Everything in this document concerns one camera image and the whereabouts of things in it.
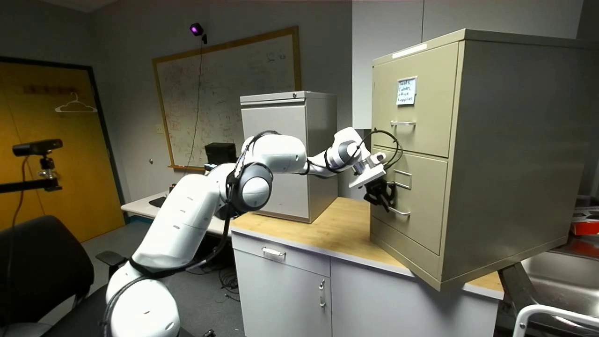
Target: drawer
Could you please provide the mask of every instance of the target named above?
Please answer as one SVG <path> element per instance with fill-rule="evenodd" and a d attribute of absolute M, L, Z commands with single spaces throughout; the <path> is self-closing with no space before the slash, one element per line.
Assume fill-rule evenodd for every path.
<path fill-rule="evenodd" d="M 377 222 L 391 226 L 429 250 L 440 254 L 446 222 L 448 160 L 442 156 L 405 153 L 388 171 L 395 183 L 397 203 L 377 211 Z"/>
<path fill-rule="evenodd" d="M 373 125 L 391 130 L 405 149 L 448 156 L 457 63 L 459 42 L 375 61 Z M 414 102 L 399 102 L 410 81 Z M 373 134 L 373 143 L 391 145 L 391 140 Z"/>
<path fill-rule="evenodd" d="M 313 254 L 309 250 L 294 248 L 283 242 L 251 237 L 245 233 L 232 233 L 234 250 L 244 250 L 272 261 L 287 263 L 318 274 L 330 274 L 330 257 Z"/>

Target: black chair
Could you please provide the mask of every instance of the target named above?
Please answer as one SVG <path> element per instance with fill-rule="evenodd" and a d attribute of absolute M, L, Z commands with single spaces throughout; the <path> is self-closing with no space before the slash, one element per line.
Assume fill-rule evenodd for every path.
<path fill-rule="evenodd" d="M 94 263 L 60 218 L 43 214 L 8 228 L 0 248 L 0 334 L 101 334 L 105 287 L 88 293 Z M 75 302 L 62 319 L 40 323 L 70 297 Z"/>

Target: whiteboard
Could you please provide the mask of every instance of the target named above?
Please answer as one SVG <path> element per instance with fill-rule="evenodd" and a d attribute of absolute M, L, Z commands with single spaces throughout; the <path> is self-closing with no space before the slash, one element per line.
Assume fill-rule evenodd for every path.
<path fill-rule="evenodd" d="M 204 145 L 244 143 L 240 95 L 300 89 L 300 29 L 154 57 L 171 166 L 202 169 Z"/>

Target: lab bench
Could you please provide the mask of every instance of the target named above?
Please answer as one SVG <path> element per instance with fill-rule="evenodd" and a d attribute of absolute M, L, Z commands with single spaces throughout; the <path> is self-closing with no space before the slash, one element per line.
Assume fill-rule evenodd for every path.
<path fill-rule="evenodd" d="M 335 198 L 311 224 L 234 218 L 247 337 L 494 334 L 498 272 L 436 291 L 371 241 L 371 203 Z"/>

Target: robotic arm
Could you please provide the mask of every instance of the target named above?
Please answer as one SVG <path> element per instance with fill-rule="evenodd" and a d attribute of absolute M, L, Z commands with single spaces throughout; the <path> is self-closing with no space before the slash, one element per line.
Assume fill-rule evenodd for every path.
<path fill-rule="evenodd" d="M 300 138 L 264 130 L 245 140 L 238 162 L 208 175 L 184 175 L 141 246 L 109 282 L 105 334 L 176 334 L 176 301 L 159 278 L 191 263 L 214 214 L 225 218 L 227 237 L 231 216 L 260 209 L 270 199 L 274 171 L 330 177 L 354 168 L 350 186 L 363 186 L 386 173 L 384 158 L 373 154 L 352 126 L 335 132 L 332 147 L 315 156 L 307 156 Z"/>

